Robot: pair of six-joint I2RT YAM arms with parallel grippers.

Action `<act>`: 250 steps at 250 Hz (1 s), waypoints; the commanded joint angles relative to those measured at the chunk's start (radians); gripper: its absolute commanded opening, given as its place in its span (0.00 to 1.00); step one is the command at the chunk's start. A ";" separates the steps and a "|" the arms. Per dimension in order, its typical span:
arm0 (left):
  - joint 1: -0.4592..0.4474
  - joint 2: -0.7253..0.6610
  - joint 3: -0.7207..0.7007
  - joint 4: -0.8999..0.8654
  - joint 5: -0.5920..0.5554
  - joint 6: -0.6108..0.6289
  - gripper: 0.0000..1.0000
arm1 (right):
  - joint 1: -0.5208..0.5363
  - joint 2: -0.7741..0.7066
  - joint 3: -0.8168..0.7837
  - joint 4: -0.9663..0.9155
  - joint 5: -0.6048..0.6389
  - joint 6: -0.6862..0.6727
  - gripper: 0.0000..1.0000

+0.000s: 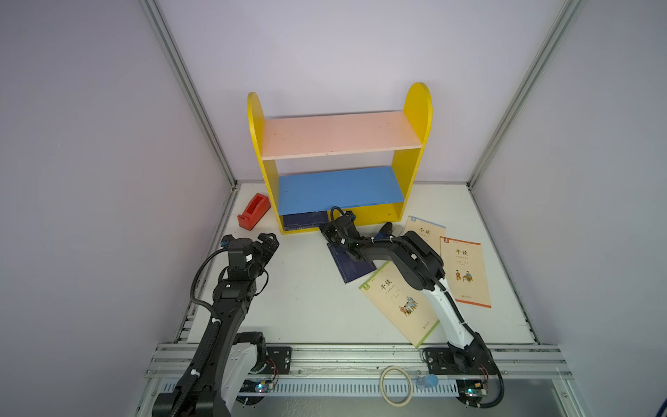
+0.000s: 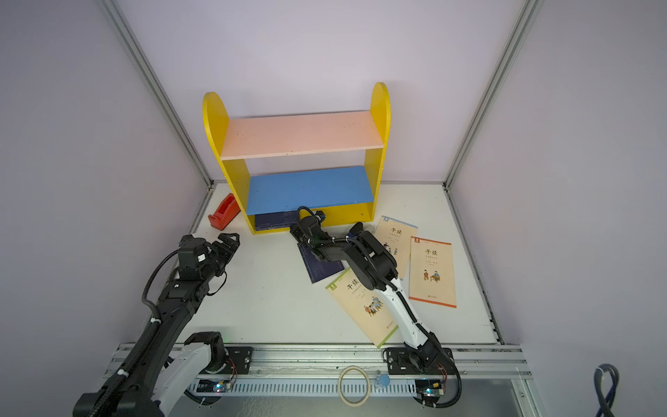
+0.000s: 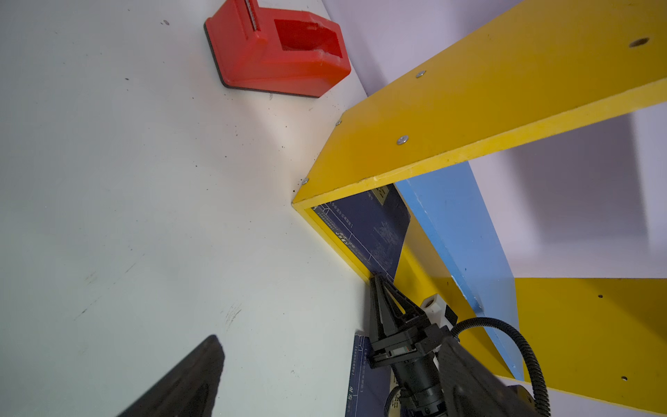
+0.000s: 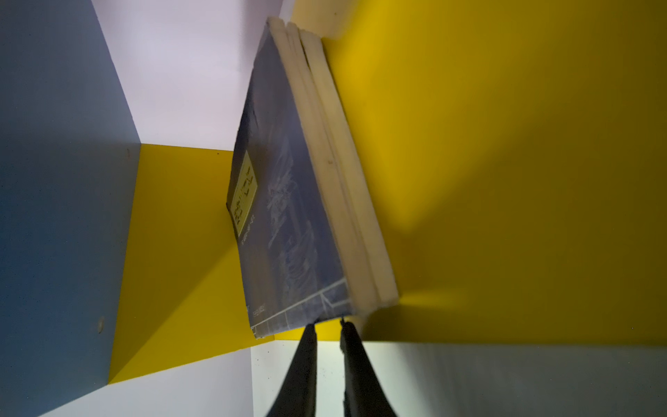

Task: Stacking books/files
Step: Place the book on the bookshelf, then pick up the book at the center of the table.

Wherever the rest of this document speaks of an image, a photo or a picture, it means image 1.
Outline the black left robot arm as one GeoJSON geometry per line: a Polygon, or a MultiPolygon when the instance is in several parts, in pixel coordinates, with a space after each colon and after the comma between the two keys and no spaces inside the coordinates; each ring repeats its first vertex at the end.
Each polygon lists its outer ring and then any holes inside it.
{"type": "Polygon", "coordinates": [[[153,416],[229,416],[247,375],[262,369],[266,340],[260,332],[239,333],[253,299],[262,293],[256,280],[280,244],[274,233],[250,238],[222,238],[196,272],[189,300],[209,312],[208,325],[193,359],[170,393],[158,394],[153,416]],[[228,256],[211,302],[196,297],[204,269],[220,254],[228,256]]]}

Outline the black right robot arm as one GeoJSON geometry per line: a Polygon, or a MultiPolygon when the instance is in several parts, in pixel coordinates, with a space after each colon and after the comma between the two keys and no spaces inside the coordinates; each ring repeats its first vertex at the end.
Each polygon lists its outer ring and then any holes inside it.
{"type": "Polygon", "coordinates": [[[319,230],[333,248],[341,248],[354,260],[392,262],[406,284],[427,297],[444,328],[450,362],[456,372],[472,375],[486,369],[491,375],[498,374],[491,350],[464,319],[447,286],[440,255],[413,231],[396,236],[392,222],[386,222],[373,236],[363,236],[355,220],[352,211],[335,206],[330,210],[329,221],[321,224],[319,230]]]}

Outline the dark purple book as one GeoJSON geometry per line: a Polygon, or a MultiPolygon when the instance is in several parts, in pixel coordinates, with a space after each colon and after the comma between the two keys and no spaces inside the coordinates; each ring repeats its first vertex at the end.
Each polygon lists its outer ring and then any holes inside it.
{"type": "Polygon", "coordinates": [[[318,229],[323,223],[329,222],[328,212],[316,211],[293,215],[284,215],[282,217],[283,229],[285,231],[296,231],[303,229],[318,229]]]}
{"type": "Polygon", "coordinates": [[[344,283],[351,283],[375,272],[376,266],[373,262],[355,260],[344,248],[332,243],[327,246],[344,283]]]}

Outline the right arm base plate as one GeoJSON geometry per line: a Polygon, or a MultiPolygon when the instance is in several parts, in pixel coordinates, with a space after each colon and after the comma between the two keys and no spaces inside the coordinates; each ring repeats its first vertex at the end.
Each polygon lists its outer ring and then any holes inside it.
{"type": "Polygon", "coordinates": [[[491,352],[477,345],[457,347],[426,347],[422,360],[433,375],[496,375],[499,370],[491,352]]]}

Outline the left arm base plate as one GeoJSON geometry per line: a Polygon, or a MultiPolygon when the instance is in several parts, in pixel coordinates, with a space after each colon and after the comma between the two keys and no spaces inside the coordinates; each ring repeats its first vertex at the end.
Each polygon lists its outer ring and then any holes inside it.
{"type": "Polygon", "coordinates": [[[268,345],[263,349],[257,363],[251,369],[251,375],[289,375],[293,348],[283,345],[268,345]]]}

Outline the beige book green edge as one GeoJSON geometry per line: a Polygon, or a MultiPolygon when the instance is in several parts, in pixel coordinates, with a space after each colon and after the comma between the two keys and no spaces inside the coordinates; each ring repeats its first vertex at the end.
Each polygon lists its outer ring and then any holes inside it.
{"type": "Polygon", "coordinates": [[[361,284],[360,291],[415,348],[439,326],[425,295],[412,288],[392,262],[361,284]]]}

